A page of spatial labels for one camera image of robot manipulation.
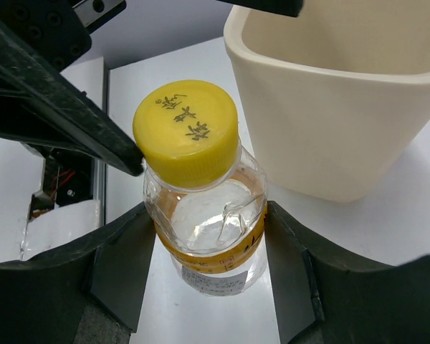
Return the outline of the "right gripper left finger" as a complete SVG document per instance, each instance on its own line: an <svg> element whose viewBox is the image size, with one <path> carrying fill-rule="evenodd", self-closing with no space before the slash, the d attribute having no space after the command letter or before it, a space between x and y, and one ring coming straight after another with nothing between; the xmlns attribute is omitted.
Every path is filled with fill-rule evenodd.
<svg viewBox="0 0 430 344"><path fill-rule="evenodd" d="M138 204L67 244L0 263L0 343L127 343L138 329L154 241Z"/></svg>

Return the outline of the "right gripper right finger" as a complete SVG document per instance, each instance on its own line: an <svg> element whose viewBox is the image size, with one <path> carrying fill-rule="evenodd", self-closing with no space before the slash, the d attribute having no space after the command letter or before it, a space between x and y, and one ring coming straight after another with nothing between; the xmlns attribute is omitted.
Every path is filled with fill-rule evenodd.
<svg viewBox="0 0 430 344"><path fill-rule="evenodd" d="M430 255L394 267L267 204L265 242L282 343L430 343Z"/></svg>

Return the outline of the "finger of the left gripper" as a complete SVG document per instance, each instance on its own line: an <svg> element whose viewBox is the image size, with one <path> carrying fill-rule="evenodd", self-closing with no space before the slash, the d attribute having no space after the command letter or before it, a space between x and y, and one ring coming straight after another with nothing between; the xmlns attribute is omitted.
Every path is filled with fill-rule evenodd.
<svg viewBox="0 0 430 344"><path fill-rule="evenodd" d="M304 6L303 0L220 0L221 2L243 6L271 14L298 17Z"/></svg>

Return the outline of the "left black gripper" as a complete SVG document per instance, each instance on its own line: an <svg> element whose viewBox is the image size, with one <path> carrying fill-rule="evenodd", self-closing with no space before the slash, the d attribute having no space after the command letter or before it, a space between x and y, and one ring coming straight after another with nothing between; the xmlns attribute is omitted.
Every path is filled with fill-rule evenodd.
<svg viewBox="0 0 430 344"><path fill-rule="evenodd" d="M83 153L138 176L137 145L62 75L121 8L74 4L0 0L0 138Z"/></svg>

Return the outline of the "yellow label plastic bottle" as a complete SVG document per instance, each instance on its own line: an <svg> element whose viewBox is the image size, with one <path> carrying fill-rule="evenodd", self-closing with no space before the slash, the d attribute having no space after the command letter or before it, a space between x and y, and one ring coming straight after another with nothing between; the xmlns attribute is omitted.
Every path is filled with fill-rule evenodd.
<svg viewBox="0 0 430 344"><path fill-rule="evenodd" d="M202 80L162 85L135 111L133 136L143 201L179 277L217 297L251 287L267 265L267 178L230 95Z"/></svg>

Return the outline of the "cream plastic bin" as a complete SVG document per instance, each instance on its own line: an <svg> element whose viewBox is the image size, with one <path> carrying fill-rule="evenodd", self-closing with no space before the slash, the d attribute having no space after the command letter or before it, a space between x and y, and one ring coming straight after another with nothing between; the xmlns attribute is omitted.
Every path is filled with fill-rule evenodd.
<svg viewBox="0 0 430 344"><path fill-rule="evenodd" d="M430 121L430 1L234 6L224 41L254 154L285 188L359 199Z"/></svg>

